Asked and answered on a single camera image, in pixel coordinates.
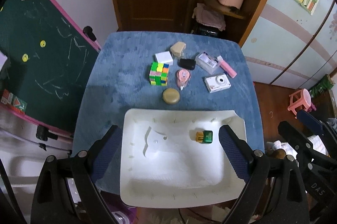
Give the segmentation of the pink rectangular eraser case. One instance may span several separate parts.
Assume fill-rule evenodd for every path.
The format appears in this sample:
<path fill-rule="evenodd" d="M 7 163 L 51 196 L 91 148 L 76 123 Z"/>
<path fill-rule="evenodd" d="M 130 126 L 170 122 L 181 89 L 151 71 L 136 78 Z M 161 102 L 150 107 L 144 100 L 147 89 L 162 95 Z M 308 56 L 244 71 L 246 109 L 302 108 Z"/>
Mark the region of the pink rectangular eraser case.
<path fill-rule="evenodd" d="M 220 65 L 220 67 L 227 72 L 227 74 L 231 77 L 231 78 L 235 78 L 237 76 L 237 72 L 235 72 L 235 70 L 223 59 L 222 56 L 218 56 L 217 57 L 217 61 Z"/>

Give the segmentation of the clear labelled plastic box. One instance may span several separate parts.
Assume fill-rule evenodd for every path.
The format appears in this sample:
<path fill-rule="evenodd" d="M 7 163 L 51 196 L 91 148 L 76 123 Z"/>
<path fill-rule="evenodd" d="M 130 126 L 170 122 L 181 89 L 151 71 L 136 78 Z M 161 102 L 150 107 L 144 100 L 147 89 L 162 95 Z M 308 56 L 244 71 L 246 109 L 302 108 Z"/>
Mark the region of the clear labelled plastic box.
<path fill-rule="evenodd" d="M 208 74 L 213 75 L 219 67 L 219 61 L 206 52 L 201 52 L 195 57 L 195 62 Z"/>

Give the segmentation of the round tan compact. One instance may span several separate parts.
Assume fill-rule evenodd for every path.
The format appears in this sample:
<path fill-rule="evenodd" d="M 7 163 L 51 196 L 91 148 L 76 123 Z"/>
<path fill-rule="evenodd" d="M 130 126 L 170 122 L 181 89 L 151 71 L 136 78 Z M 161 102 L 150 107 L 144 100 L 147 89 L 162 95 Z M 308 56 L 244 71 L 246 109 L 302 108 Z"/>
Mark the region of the round tan compact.
<path fill-rule="evenodd" d="M 162 98 L 166 104 L 174 105 L 180 100 L 180 93 L 174 88 L 167 88 L 163 94 Z"/>

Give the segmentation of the black plug charger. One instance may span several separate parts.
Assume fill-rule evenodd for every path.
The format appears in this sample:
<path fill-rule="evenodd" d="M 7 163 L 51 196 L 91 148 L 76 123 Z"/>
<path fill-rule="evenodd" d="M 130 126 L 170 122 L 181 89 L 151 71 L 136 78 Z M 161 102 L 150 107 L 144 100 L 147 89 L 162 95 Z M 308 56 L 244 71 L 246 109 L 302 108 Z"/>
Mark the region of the black plug charger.
<path fill-rule="evenodd" d="M 196 61 L 194 59 L 179 59 L 178 66 L 183 69 L 194 70 Z"/>

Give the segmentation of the pink correction tape dispenser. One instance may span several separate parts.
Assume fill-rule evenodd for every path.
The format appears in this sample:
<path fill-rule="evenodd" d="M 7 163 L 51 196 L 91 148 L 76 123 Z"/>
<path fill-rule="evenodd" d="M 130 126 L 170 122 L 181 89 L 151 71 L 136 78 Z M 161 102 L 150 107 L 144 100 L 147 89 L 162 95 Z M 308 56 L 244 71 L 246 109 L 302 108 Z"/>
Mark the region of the pink correction tape dispenser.
<path fill-rule="evenodd" d="M 176 77 L 177 77 L 178 88 L 180 90 L 183 90 L 186 87 L 191 75 L 187 69 L 180 69 L 177 71 Z"/>

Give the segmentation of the multicolour puzzle cube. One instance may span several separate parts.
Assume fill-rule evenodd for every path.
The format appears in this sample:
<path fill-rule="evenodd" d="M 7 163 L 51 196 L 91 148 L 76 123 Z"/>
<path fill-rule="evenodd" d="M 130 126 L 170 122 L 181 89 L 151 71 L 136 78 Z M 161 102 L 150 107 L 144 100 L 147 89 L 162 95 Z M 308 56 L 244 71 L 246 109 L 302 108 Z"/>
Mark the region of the multicolour puzzle cube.
<path fill-rule="evenodd" d="M 169 64 L 153 62 L 149 72 L 151 85 L 166 86 L 168 83 Z"/>

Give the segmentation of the beige plug adapter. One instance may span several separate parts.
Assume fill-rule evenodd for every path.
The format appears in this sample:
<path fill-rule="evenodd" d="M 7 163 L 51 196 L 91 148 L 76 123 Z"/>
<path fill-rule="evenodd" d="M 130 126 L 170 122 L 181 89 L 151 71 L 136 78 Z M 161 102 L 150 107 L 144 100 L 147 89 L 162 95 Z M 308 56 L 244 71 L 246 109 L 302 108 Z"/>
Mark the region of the beige plug adapter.
<path fill-rule="evenodd" d="M 173 56 L 180 58 L 183 55 L 183 51 L 186 49 L 186 44 L 182 41 L 176 42 L 170 47 L 170 52 Z"/>

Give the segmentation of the white square charger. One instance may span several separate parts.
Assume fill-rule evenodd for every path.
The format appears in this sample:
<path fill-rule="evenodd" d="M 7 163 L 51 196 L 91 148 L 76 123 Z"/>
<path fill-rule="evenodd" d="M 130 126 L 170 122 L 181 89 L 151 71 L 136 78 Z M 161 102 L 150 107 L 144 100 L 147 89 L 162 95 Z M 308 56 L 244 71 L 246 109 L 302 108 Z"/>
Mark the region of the white square charger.
<path fill-rule="evenodd" d="M 172 55 L 169 51 L 156 53 L 155 59 L 156 59 L 157 63 L 168 64 L 168 65 L 173 64 L 173 58 L 172 58 Z"/>

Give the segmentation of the pink plastic stool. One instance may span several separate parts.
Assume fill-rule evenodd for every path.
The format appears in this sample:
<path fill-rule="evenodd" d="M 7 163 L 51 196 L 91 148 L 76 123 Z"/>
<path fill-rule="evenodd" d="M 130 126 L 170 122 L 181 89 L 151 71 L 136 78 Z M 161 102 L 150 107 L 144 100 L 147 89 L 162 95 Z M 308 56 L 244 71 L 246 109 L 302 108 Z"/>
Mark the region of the pink plastic stool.
<path fill-rule="evenodd" d="M 298 111 L 306 112 L 316 111 L 316 107 L 311 101 L 311 95 L 307 89 L 300 89 L 289 95 L 288 111 L 297 116 Z"/>

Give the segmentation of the green bottle with gold cap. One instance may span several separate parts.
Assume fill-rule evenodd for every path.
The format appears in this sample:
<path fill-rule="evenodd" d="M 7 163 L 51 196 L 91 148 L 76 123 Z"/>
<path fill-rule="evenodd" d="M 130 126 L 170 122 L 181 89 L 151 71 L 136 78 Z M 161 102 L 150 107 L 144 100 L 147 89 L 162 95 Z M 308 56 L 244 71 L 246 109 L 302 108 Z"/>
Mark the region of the green bottle with gold cap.
<path fill-rule="evenodd" d="M 202 144 L 211 144 L 213 142 L 213 132 L 211 130 L 198 131 L 195 135 L 195 141 Z"/>

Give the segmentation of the white plastic tray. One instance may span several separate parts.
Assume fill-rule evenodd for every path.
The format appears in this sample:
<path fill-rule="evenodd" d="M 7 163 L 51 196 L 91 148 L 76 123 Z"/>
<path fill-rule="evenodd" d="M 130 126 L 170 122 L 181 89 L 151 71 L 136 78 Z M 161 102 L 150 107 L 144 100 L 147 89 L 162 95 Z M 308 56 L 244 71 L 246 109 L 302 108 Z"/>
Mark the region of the white plastic tray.
<path fill-rule="evenodd" d="M 124 116 L 120 197 L 135 207 L 175 209 L 213 205 L 239 197 L 237 177 L 218 137 L 229 125 L 246 139 L 245 121 L 233 110 L 130 109 Z M 211 130 L 213 142 L 195 141 Z"/>

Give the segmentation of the folded pink cloth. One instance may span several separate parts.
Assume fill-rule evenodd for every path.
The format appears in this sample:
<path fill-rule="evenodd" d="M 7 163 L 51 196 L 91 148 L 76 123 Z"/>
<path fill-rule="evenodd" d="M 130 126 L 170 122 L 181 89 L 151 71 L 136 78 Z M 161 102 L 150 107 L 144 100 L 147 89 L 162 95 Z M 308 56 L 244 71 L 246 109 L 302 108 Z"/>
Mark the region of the folded pink cloth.
<path fill-rule="evenodd" d="M 207 27 L 213 27 L 220 31 L 224 31 L 226 29 L 223 14 L 218 13 L 202 3 L 198 3 L 194 8 L 192 18 Z"/>

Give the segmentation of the green chalkboard pink frame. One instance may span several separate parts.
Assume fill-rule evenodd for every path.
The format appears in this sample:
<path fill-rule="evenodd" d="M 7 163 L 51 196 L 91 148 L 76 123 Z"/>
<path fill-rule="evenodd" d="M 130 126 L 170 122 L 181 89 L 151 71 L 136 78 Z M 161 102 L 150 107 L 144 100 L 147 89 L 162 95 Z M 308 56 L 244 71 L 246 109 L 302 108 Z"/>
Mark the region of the green chalkboard pink frame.
<path fill-rule="evenodd" d="M 56 0 L 6 0 L 1 9 L 1 103 L 18 117 L 72 134 L 100 51 Z"/>

